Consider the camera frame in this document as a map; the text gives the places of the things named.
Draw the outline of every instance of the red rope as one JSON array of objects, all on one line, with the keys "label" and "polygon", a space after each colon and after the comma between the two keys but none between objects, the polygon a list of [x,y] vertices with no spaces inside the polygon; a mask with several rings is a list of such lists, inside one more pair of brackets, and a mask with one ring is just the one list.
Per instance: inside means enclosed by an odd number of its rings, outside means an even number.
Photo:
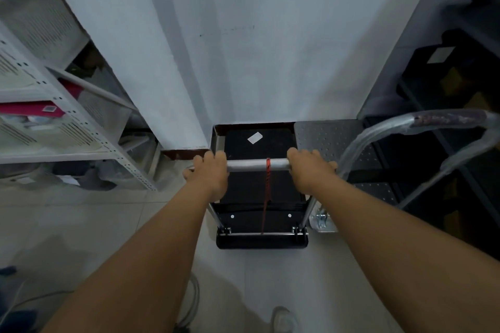
[{"label": "red rope", "polygon": [[271,200],[271,158],[266,160],[266,193],[264,195],[264,210],[262,211],[262,228],[260,234],[264,234],[264,224],[266,223],[267,202]]}]

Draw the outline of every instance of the white wall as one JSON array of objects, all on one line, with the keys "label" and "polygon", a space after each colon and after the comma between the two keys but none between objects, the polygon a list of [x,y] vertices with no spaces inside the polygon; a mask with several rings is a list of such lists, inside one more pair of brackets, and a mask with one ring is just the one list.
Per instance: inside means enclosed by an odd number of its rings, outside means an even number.
[{"label": "white wall", "polygon": [[442,17],[442,9],[449,4],[467,4],[471,0],[420,0],[406,28],[381,71],[362,116],[402,113],[403,100],[396,94],[396,86],[415,49],[441,43],[441,34],[452,28]]},{"label": "white wall", "polygon": [[176,12],[172,24],[161,13],[160,20],[166,31],[180,26],[183,61],[189,59],[209,117],[231,124],[355,118],[418,1],[157,0],[155,6]]},{"label": "white wall", "polygon": [[163,147],[207,147],[212,123],[184,84],[152,0],[66,2]]}]

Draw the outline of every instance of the white sticker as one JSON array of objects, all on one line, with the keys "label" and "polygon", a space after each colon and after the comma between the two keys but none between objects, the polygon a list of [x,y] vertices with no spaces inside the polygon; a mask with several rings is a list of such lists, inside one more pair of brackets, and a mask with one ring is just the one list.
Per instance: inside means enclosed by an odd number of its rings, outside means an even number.
[{"label": "white sticker", "polygon": [[262,138],[262,135],[261,135],[259,132],[257,132],[257,133],[255,133],[253,136],[248,137],[248,139],[247,139],[247,140],[249,140],[249,141],[250,141],[250,143],[253,145],[253,144],[255,144],[258,140],[260,140],[261,138]]},{"label": "white sticker", "polygon": [[57,175],[57,177],[69,185],[80,185],[80,183],[71,175]]},{"label": "white sticker", "polygon": [[55,110],[57,109],[56,106],[45,106],[42,111],[43,112],[55,112]]},{"label": "white sticker", "polygon": [[31,179],[30,177],[24,177],[17,179],[16,182],[21,183],[22,185],[28,185],[30,183],[35,183],[36,181]]},{"label": "white sticker", "polygon": [[446,48],[437,48],[434,50],[434,53],[431,55],[427,63],[443,63],[449,57],[449,55],[453,52],[455,46],[448,46]]}]

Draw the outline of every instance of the forearm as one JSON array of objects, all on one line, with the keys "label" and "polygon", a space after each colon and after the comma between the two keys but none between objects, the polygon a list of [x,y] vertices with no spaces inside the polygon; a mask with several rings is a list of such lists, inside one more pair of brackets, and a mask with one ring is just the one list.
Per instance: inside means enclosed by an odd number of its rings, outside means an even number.
[{"label": "forearm", "polygon": [[314,196],[406,331],[496,329],[499,263],[335,175]]},{"label": "forearm", "polygon": [[209,191],[186,184],[54,315],[44,333],[172,331]]}]

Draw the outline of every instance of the white sneaker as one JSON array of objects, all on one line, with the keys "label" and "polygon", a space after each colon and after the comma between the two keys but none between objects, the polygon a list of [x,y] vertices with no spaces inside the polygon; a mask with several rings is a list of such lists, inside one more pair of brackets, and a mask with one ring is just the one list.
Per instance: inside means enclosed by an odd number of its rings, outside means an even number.
[{"label": "white sneaker", "polygon": [[285,308],[274,313],[272,329],[273,333],[300,333],[297,319]]}]

